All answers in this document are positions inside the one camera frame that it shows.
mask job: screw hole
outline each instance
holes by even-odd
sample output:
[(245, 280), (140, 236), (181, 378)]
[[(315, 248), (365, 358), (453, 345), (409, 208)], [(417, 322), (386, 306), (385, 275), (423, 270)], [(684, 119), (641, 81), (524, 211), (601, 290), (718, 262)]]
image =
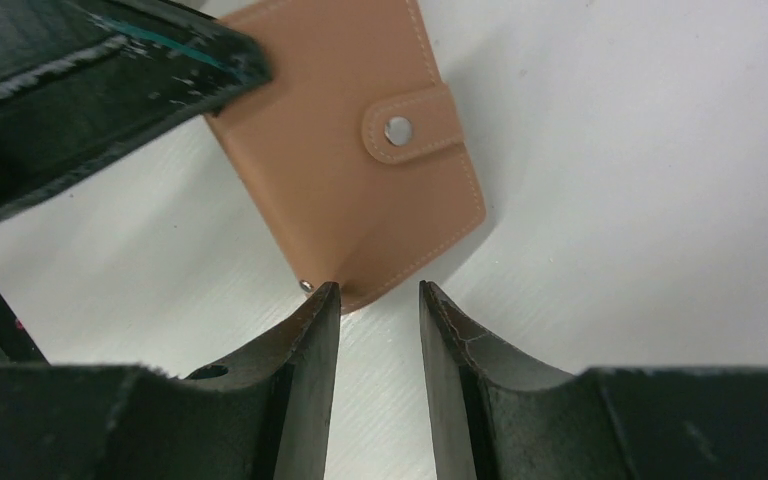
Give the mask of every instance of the screw hole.
[(219, 378), (228, 373), (228, 367), (222, 365), (208, 365), (201, 367), (191, 373), (187, 380), (207, 380), (208, 378)]

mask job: tabletop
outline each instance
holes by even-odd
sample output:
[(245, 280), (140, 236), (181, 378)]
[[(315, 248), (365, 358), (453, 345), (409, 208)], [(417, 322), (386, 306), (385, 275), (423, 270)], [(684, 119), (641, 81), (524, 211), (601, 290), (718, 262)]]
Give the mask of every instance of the tabletop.
[[(435, 478), (422, 279), (574, 373), (768, 365), (768, 1), (420, 6), (488, 220), (344, 317), (326, 477)], [(0, 290), (54, 363), (175, 375), (303, 300), (200, 118), (0, 224)]]

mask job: metal button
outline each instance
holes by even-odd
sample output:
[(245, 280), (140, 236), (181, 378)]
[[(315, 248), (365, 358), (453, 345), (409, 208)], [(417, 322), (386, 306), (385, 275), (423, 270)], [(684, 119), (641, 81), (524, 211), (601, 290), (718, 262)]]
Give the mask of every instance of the metal button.
[(413, 125), (405, 117), (393, 117), (384, 125), (384, 136), (393, 145), (403, 147), (413, 138)]

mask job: brown wallet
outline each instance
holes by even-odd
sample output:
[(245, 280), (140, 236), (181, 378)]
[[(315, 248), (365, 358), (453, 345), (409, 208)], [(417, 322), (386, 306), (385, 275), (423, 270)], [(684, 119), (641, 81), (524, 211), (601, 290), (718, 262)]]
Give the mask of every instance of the brown wallet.
[(271, 84), (207, 121), (308, 292), (357, 310), (485, 217), (415, 0), (266, 0), (220, 20)]

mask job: wallet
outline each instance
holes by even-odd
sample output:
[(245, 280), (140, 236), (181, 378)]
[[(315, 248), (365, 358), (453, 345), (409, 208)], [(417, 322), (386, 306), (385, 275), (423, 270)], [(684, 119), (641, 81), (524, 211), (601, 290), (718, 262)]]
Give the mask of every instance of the wallet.
[(483, 221), (415, 0), (267, 0), (220, 22), (273, 81), (207, 122), (303, 290), (337, 282), (357, 310)]
[(168, 1), (0, 0), (0, 221), (269, 81), (258, 45)]

